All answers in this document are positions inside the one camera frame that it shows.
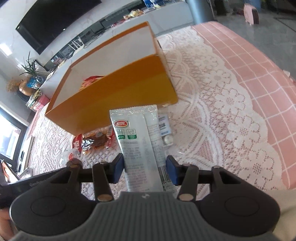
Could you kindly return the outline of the person's left hand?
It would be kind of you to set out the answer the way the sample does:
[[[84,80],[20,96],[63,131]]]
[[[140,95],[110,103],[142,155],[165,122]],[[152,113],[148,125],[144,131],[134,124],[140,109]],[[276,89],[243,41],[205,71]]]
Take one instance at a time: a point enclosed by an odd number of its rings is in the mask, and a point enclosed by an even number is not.
[[[10,209],[2,208],[0,215],[1,240],[10,240],[17,234],[17,229],[10,218]]]

